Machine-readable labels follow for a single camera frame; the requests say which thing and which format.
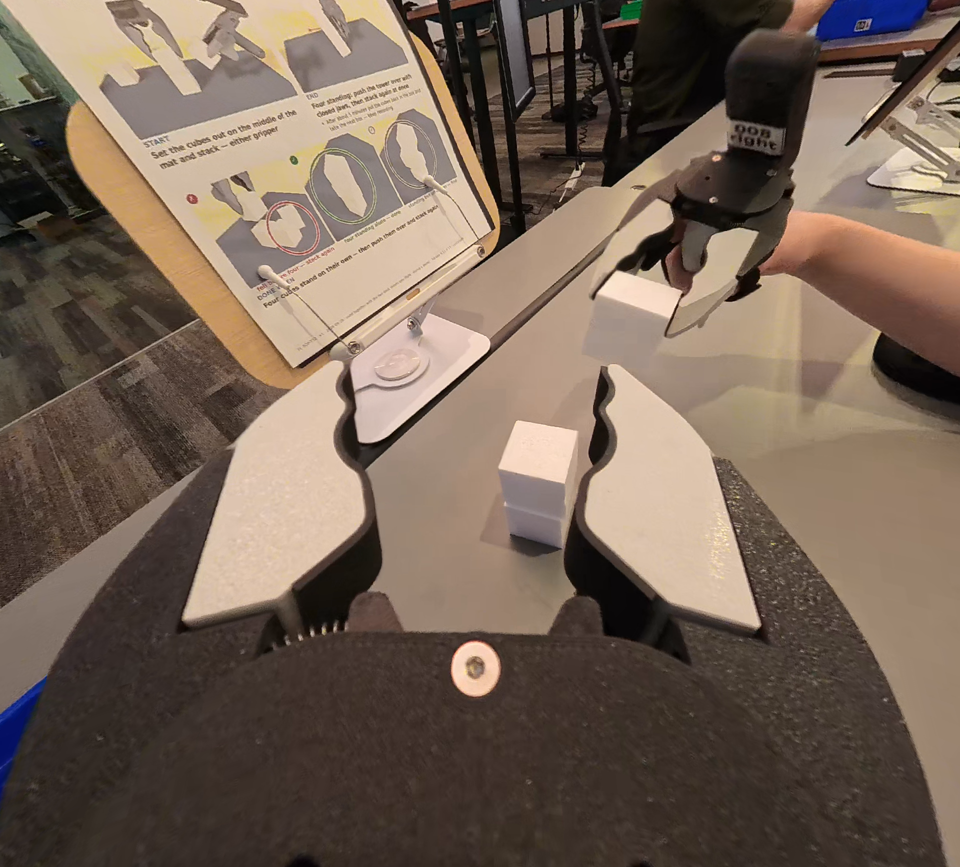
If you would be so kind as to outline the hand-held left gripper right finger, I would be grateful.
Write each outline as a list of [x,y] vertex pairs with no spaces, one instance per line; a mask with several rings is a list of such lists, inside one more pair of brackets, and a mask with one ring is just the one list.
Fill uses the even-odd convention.
[[618,365],[593,403],[589,468],[563,550],[606,635],[657,645],[678,622],[762,632],[714,456],[669,404]]

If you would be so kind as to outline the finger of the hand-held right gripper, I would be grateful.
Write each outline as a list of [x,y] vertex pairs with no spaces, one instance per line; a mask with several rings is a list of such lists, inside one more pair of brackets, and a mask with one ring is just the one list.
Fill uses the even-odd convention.
[[700,269],[693,272],[683,261],[687,229],[669,229],[673,246],[663,266],[666,283],[678,294],[665,337],[674,339],[696,330],[710,319],[737,289],[738,275],[760,235],[751,229],[715,232],[706,239]]
[[627,209],[596,261],[590,298],[595,299],[618,272],[636,274],[660,268],[668,280],[666,261],[680,245],[686,228],[687,221],[670,202],[660,196],[639,196]]

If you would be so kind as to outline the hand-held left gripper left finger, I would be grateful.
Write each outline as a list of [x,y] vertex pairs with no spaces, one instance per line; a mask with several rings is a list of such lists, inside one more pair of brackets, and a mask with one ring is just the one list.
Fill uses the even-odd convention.
[[265,614],[294,641],[347,619],[381,565],[354,411],[349,369],[332,361],[234,442],[182,611],[185,628]]

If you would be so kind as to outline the white foam cube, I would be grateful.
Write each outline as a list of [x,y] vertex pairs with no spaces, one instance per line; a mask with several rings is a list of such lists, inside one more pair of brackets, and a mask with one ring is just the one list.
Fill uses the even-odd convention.
[[558,516],[572,496],[579,434],[569,428],[517,420],[498,465],[506,504]]
[[563,549],[570,530],[572,511],[541,513],[508,501],[503,502],[510,537],[539,544],[549,549]]
[[614,272],[593,299],[582,354],[633,374],[652,363],[681,291],[633,273]]

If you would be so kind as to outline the blue plastic bin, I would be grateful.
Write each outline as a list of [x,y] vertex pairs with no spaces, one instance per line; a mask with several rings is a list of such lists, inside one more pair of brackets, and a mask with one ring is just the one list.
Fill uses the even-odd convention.
[[821,42],[902,33],[925,15],[930,0],[836,0],[819,21]]
[[20,741],[40,700],[47,678],[25,691],[1,713],[1,791],[10,777]]

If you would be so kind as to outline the person's right forearm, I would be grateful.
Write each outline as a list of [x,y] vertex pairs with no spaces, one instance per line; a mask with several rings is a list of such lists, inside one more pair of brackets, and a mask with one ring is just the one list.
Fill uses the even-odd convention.
[[919,357],[959,374],[959,253],[833,215],[796,278]]

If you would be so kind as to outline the person's right hand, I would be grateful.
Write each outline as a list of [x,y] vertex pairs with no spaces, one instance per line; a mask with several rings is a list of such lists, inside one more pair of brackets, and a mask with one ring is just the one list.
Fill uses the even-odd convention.
[[[835,218],[832,214],[793,210],[788,216],[783,237],[759,268],[761,276],[797,274],[821,252],[834,227]],[[701,266],[688,269],[683,261],[682,244],[678,244],[666,257],[666,280],[683,294],[690,291],[694,277],[701,270]]]

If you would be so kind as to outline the black wrist rest pad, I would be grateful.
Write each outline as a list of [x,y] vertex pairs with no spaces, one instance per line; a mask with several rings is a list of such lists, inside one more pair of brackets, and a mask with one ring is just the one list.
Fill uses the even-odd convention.
[[918,409],[959,422],[959,377],[880,333],[872,368],[894,396]]

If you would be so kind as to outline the black monitor on stand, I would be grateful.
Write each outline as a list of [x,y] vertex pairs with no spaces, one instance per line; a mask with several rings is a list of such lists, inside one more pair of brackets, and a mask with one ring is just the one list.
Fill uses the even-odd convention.
[[536,95],[524,0],[493,0],[498,30],[504,106],[511,121],[523,115]]

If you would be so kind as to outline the printed instruction sheet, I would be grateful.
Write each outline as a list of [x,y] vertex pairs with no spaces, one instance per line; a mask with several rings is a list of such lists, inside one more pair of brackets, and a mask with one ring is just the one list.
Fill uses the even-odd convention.
[[493,220],[391,0],[2,0],[291,367]]

